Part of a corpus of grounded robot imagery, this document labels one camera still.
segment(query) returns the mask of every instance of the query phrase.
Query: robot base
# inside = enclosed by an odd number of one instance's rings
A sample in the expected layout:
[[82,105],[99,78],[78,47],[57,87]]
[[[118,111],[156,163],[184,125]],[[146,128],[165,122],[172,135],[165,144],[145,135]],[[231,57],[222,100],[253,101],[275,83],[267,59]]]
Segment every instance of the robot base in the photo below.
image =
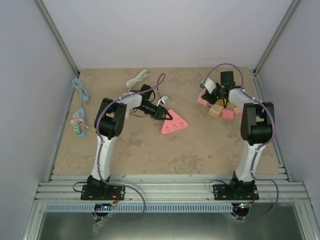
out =
[[259,194],[255,181],[240,181],[236,173],[233,173],[230,184],[214,184],[212,185],[214,199],[223,200],[259,200]]
[[101,180],[94,179],[91,176],[87,179],[87,184],[83,185],[81,200],[107,200],[121,201],[125,199],[126,189],[121,186],[107,185]]
[[[259,199],[259,194],[255,194],[254,192],[251,193],[254,196],[254,199],[248,192],[240,192],[237,191],[237,194],[234,194],[231,191],[230,185],[224,184],[214,184],[212,185],[213,192],[214,192],[214,200],[223,201],[223,200],[237,200],[237,201],[253,201]],[[257,190],[257,186],[254,185],[253,191]]]

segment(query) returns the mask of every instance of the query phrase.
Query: white wall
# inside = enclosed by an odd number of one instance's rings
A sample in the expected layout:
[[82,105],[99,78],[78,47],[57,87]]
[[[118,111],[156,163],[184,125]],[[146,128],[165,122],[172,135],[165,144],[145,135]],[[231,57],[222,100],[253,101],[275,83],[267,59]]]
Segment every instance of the white wall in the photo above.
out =
[[44,0],[77,67],[256,67],[292,0]]
[[320,222],[320,1],[302,1],[259,76],[294,180]]
[[74,74],[33,0],[2,0],[0,33],[0,239],[18,240]]

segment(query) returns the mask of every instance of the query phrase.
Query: pink triangle block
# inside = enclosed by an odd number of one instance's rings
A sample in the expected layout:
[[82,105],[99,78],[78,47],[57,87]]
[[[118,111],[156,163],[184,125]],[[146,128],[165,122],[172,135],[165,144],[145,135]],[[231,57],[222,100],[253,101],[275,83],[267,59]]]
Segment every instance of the pink triangle block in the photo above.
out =
[[180,129],[184,129],[188,127],[189,124],[182,117],[176,114],[172,109],[169,109],[168,113],[172,116],[173,119],[164,120],[162,129],[161,129],[162,134],[172,133],[174,131],[178,131]]

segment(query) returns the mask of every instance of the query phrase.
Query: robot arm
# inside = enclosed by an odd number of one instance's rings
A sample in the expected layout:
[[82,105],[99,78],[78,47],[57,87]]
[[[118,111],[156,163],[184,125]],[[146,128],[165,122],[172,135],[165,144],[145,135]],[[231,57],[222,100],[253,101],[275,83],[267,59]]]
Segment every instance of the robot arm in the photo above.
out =
[[[150,89],[149,85],[144,84],[139,91],[132,90],[132,92],[142,92]],[[129,118],[129,113],[132,109],[139,109],[145,114],[150,115],[156,120],[172,120],[173,117],[168,113],[167,109],[159,103],[157,105],[149,102],[149,98],[152,91],[142,94],[132,95],[116,103],[106,111],[106,115],[102,117],[99,124],[99,132],[102,136],[102,140],[97,136],[97,151],[95,155],[94,167],[91,175],[87,179],[87,184],[82,188],[81,199],[82,200],[109,200],[110,198],[110,186],[103,183],[98,173],[98,154],[101,144],[102,149],[100,152],[100,173],[105,181],[109,181],[110,178],[110,161],[114,145],[118,136],[121,134],[125,119]],[[104,109],[112,102],[112,99],[104,98],[100,105],[98,114],[96,116],[94,127],[97,128],[97,121]]]
[[[206,88],[206,92],[202,98],[211,104],[215,104],[218,99],[223,99],[227,103],[232,102],[242,110],[240,133],[244,140],[244,148],[239,165],[230,180],[230,185],[213,185],[217,191],[214,198],[216,200],[252,200],[251,195],[253,195],[254,199],[258,200],[257,186],[252,178],[251,170],[253,174],[256,173],[259,158],[265,148],[261,145],[272,137],[271,120],[261,105],[248,98],[244,94],[244,89],[241,90],[240,86],[236,86],[233,72],[222,72],[220,81],[221,84],[214,83],[208,78],[203,80],[200,86]],[[274,119],[274,105],[271,102],[263,102],[262,104],[270,111]],[[257,156],[253,168],[251,168],[256,151]]]

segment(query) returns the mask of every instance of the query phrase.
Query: green object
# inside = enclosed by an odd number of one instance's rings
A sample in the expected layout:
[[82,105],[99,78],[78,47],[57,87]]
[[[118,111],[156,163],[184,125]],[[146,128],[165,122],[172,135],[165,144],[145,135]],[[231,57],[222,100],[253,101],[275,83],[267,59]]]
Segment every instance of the green object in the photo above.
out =
[[81,133],[81,128],[80,128],[78,123],[73,125],[73,131],[75,132],[75,134],[80,134]]

